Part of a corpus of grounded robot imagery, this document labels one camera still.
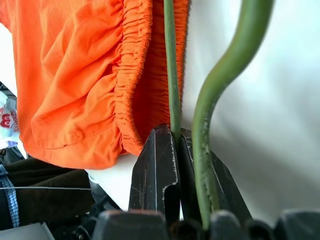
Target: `orange shorts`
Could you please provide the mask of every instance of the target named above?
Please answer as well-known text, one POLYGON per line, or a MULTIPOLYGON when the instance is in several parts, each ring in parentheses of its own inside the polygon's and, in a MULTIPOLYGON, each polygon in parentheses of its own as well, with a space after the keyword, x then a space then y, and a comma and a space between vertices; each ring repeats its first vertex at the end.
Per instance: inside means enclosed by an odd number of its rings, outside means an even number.
MULTIPOLYGON (((0 0, 31 156, 108 168, 170 122, 163 1, 0 0)), ((188 10, 189 0, 174 0, 180 96, 188 10)))

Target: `blue checkered shirt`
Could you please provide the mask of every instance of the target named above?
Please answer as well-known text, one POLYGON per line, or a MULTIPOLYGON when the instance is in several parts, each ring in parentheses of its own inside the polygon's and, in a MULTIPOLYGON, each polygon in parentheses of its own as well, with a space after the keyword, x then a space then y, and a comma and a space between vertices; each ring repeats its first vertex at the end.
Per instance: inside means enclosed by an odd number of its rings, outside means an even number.
MULTIPOLYGON (((13 188, 14 185, 8 178, 8 172, 5 167, 0 164, 0 182, 2 183, 3 188, 13 188)), ((18 202, 17 195, 15 189, 5 189, 4 190, 6 199, 9 206, 10 216, 12 220, 12 226, 14 228, 19 227, 19 210, 18 210, 18 202)))

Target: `white background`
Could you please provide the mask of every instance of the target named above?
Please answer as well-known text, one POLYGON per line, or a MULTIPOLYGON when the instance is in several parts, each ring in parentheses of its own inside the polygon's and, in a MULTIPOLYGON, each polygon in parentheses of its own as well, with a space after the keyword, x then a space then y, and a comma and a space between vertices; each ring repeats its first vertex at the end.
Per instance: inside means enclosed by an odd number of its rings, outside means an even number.
MULTIPOLYGON (((185 128, 191 127, 204 79, 235 32, 240 4, 192 1, 182 106, 185 128)), ((318 0, 276 1, 260 51, 224 92, 212 117, 213 151, 231 171, 253 216, 269 223, 283 209, 320 208, 319 13, 318 0)), ((2 28, 0 41, 0 81, 14 82, 10 34, 2 28)), ((89 171, 124 208, 135 159, 128 155, 114 168, 89 171)))

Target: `orange garment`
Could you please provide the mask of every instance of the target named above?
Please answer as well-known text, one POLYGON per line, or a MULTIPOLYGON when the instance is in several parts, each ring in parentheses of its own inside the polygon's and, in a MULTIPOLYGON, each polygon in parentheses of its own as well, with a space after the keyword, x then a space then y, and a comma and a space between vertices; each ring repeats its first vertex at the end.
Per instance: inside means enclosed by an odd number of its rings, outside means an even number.
MULTIPOLYGON (((170 122, 163 1, 0 0, 31 156, 103 169, 170 122)), ((180 96, 188 1, 174 0, 180 96)))

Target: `white string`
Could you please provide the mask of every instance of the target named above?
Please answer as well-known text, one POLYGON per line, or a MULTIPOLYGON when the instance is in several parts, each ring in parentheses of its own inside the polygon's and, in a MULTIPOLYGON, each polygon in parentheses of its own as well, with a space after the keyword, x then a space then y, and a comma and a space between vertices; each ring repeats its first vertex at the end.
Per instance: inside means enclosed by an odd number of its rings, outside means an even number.
POLYGON ((91 191, 91 188, 80 188, 80 187, 53 187, 53 186, 0 187, 0 190, 9 190, 9 189, 56 189, 56 190, 85 190, 85 191, 91 191))

